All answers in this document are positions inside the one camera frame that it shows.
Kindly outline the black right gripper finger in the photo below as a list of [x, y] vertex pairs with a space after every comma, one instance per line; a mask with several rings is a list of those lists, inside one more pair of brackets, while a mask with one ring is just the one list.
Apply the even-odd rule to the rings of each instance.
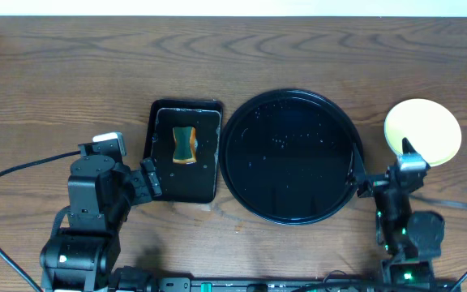
[[402, 156], [418, 153], [406, 137], [402, 139], [401, 143]]
[[362, 159], [362, 154], [355, 143], [353, 143], [351, 181], [357, 185], [361, 185], [366, 181], [366, 169]]

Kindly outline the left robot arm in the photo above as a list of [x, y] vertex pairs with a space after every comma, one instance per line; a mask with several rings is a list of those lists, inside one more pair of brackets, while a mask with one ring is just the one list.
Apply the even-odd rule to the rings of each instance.
[[123, 158], [122, 133], [93, 137], [79, 146], [68, 178], [69, 206], [58, 212], [40, 254], [46, 291], [156, 291], [151, 273], [115, 268], [119, 231], [131, 209], [152, 202], [161, 186], [152, 159], [132, 170]]

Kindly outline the yellow plate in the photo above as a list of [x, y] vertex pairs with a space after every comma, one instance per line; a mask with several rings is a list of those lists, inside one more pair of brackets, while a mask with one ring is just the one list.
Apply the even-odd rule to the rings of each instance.
[[459, 151], [461, 127], [441, 104], [421, 98], [393, 106], [384, 120], [384, 136], [396, 155], [403, 153], [406, 138], [430, 166], [450, 161]]

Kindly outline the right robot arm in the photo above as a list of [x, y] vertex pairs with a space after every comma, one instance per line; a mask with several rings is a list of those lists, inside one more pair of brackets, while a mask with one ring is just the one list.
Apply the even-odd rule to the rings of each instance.
[[383, 174], [367, 174], [357, 145], [353, 146], [351, 183], [359, 197], [376, 205], [376, 242], [391, 256], [381, 262], [383, 283], [438, 288], [432, 260], [441, 256], [445, 221], [433, 211], [413, 211], [409, 196], [423, 186], [431, 166], [404, 138], [402, 153]]

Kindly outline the orange green sponge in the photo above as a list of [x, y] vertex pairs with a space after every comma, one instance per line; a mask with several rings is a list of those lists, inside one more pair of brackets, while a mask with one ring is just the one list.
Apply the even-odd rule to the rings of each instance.
[[174, 127], [173, 137], [175, 145], [173, 163], [183, 165], [196, 163], [196, 129], [194, 127]]

